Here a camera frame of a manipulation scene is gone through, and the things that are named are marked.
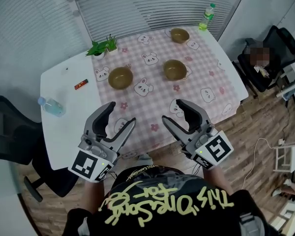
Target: pink checkered tablecloth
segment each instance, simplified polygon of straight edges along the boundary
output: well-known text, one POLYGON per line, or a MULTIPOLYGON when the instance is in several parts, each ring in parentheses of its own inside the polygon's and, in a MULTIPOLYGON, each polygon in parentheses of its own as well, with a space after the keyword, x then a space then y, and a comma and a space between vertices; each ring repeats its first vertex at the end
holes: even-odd
POLYGON ((106 53, 101 60, 92 58, 102 105, 116 102, 106 128, 109 137, 127 120, 137 119, 133 133, 120 150, 125 159, 175 141, 163 125, 162 115, 188 128, 176 99, 201 106, 213 123, 236 113, 240 101, 218 59, 194 27, 183 29, 190 35, 184 44, 174 43, 170 30, 162 29, 118 39, 117 54, 106 53), (166 79, 163 63, 169 59, 186 65, 186 78, 175 82, 166 79), (115 90, 109 86, 108 76, 121 66, 131 69, 133 83, 125 90, 115 90))

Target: floor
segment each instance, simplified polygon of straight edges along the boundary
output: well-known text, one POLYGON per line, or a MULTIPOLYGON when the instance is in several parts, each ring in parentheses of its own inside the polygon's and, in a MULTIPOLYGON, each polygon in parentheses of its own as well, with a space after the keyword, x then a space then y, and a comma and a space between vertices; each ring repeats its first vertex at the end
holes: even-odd
MULTIPOLYGON (((254 147, 258 138, 266 138, 271 146, 277 145, 280 138, 287 142, 295 141, 295 104, 290 101, 288 110, 285 102, 275 97, 277 88, 260 93, 259 99, 253 99, 251 92, 249 98, 241 104, 237 114, 219 124, 216 128, 223 130, 231 141, 234 152, 222 163, 227 179, 234 190, 239 190, 245 176, 251 170, 254 158, 254 147)), ((156 165, 177 168, 191 174, 195 163, 180 152, 177 143, 157 149, 149 155, 156 165)), ((260 140, 255 154, 255 166, 245 182, 247 189, 257 205, 264 212, 268 221, 274 218, 270 211, 279 212, 287 201, 283 197, 271 197, 272 191, 284 181, 283 173, 275 173, 274 151, 269 149, 266 141, 260 140)), ((133 163, 134 158, 121 160, 114 170, 119 173, 133 163)), ((66 223, 66 215, 72 208, 79 206, 83 190, 83 181, 78 180, 72 191, 64 198, 60 198, 46 186, 39 187, 43 201, 38 203, 27 191, 23 184, 23 177, 28 176, 34 181, 38 178, 31 165, 18 165, 22 195, 29 212, 43 235, 60 236, 66 223)), ((113 184, 112 176, 107 175, 105 191, 108 192, 113 184)))

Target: black chair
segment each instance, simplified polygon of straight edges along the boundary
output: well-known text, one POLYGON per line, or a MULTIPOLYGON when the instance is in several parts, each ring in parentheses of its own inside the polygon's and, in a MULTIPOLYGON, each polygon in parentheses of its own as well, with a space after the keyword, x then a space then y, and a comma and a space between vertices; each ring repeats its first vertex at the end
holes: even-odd
POLYGON ((24 177, 24 183, 39 202, 43 198, 36 189, 43 183, 64 197, 78 180, 78 176, 66 168, 56 171, 51 168, 42 124, 26 118, 3 96, 0 96, 0 159, 24 165, 32 161, 40 179, 31 183, 24 177))
MULTIPOLYGON (((252 38, 246 39, 247 46, 251 46, 254 42, 252 38)), ((244 51, 238 56, 238 62, 242 69, 240 72, 243 72, 260 92, 271 88, 270 84, 276 79, 279 71, 295 62, 295 39, 285 28, 279 29, 272 26, 263 41, 263 47, 270 49, 270 64, 265 67, 269 73, 269 78, 265 78, 260 72, 256 72, 250 64, 249 55, 245 54, 244 51)))

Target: water bottle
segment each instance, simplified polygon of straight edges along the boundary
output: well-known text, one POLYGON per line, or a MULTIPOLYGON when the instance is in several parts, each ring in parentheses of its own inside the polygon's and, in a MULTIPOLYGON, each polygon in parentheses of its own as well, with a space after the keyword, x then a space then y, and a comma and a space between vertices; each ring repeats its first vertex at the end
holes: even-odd
POLYGON ((50 97, 39 97, 38 104, 43 107, 44 111, 53 114, 54 116, 61 117, 64 115, 63 106, 50 97))
POLYGON ((215 4, 211 3, 208 8, 206 8, 206 11, 203 15, 203 18, 201 19, 199 23, 199 29, 205 31, 207 29, 208 24, 210 23, 211 19, 214 16, 214 8, 215 4))

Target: bowl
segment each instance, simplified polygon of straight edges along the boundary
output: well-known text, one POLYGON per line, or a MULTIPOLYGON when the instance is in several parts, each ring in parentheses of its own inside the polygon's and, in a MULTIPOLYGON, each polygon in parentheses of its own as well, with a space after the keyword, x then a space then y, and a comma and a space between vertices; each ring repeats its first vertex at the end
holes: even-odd
POLYGON ((189 33, 186 30, 180 28, 172 29, 171 36, 172 40, 179 44, 182 44, 189 39, 189 33))
POLYGON ((163 65, 164 73, 170 81, 183 79, 187 74, 186 66, 179 60, 170 59, 163 65))
POLYGON ((126 89, 131 85, 133 74, 127 67, 117 67, 108 76, 108 83, 114 89, 126 89))

